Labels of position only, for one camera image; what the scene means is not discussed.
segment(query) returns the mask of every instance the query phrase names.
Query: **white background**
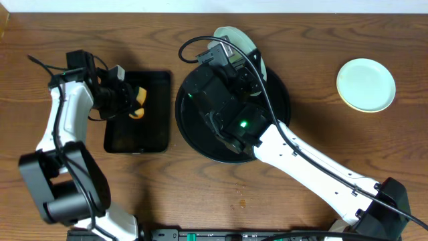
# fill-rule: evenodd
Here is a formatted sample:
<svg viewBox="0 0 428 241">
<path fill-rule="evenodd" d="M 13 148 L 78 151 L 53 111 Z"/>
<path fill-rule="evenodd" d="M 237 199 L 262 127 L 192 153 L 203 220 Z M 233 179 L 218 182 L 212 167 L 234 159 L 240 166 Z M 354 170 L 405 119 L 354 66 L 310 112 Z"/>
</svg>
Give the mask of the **white background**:
<svg viewBox="0 0 428 241">
<path fill-rule="evenodd" d="M 428 13 L 428 0 L 0 0 L 10 12 Z"/>
</svg>

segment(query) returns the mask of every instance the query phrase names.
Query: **green light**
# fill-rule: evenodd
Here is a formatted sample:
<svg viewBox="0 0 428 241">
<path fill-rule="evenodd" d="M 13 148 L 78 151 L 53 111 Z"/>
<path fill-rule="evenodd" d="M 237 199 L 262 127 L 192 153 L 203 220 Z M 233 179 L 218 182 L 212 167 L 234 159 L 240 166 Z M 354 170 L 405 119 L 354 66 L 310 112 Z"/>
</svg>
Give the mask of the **green light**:
<svg viewBox="0 0 428 241">
<path fill-rule="evenodd" d="M 248 123 L 247 123 L 245 120 L 243 120 L 243 121 L 241 122 L 241 124 L 240 124 L 240 126 L 241 126 L 242 128 L 245 128 L 247 125 L 248 125 Z"/>
</svg>

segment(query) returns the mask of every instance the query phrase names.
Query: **green tape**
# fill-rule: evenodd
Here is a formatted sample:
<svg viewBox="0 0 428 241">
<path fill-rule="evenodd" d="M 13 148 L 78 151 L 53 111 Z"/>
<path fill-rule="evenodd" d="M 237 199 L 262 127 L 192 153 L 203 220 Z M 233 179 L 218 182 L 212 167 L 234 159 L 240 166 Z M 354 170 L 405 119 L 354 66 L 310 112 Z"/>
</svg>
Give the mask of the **green tape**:
<svg viewBox="0 0 428 241">
<path fill-rule="evenodd" d="M 187 241 L 196 241 L 196 234 L 187 234 Z"/>
</svg>

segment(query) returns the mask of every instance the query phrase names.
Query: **black plate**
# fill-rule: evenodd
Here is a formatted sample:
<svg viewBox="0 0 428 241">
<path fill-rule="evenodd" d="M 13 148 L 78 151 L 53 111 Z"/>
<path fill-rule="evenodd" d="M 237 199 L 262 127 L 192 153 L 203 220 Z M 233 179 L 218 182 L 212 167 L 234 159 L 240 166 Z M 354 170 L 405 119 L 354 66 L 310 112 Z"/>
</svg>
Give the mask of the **black plate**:
<svg viewBox="0 0 428 241">
<path fill-rule="evenodd" d="M 276 116 L 288 126 L 291 118 L 290 97 L 282 81 L 270 69 L 267 69 L 266 90 Z M 254 97 L 252 102 L 266 107 L 262 94 Z M 245 153 L 236 154 L 218 141 L 182 87 L 175 100 L 175 118 L 186 142 L 205 157 L 223 163 L 245 163 L 255 159 Z"/>
<path fill-rule="evenodd" d="M 171 109 L 171 76 L 168 72 L 126 72 L 132 87 L 147 90 L 144 116 L 127 114 L 107 121 L 104 149 L 108 153 L 158 153 L 168 147 Z"/>
</svg>

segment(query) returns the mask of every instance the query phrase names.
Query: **wooden table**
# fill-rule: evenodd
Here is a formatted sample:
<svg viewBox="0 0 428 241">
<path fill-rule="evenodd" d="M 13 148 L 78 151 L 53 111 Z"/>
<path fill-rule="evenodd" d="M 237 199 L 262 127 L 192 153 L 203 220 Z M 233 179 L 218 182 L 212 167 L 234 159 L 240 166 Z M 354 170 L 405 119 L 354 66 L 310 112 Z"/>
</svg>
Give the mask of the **wooden table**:
<svg viewBox="0 0 428 241">
<path fill-rule="evenodd" d="M 66 65 L 84 49 L 109 66 L 170 70 L 172 105 L 196 66 L 177 50 L 186 40 L 232 25 L 248 34 L 292 99 L 290 128 L 337 162 L 408 191 L 412 212 L 428 222 L 428 16 L 336 14 L 18 14 L 0 44 L 0 238 L 65 240 L 67 228 L 43 223 L 17 169 L 41 140 L 51 100 L 49 76 L 32 64 Z M 190 58 L 207 42 L 189 46 Z M 384 64 L 397 94 L 386 110 L 349 108 L 336 90 L 339 68 L 354 58 Z M 323 200 L 277 169 L 253 161 L 210 161 L 182 138 L 171 110 L 166 153 L 112 155 L 105 123 L 88 123 L 87 148 L 110 184 L 112 199 L 149 227 L 191 229 L 328 229 L 338 216 Z M 409 224 L 406 241 L 428 239 Z"/>
</svg>

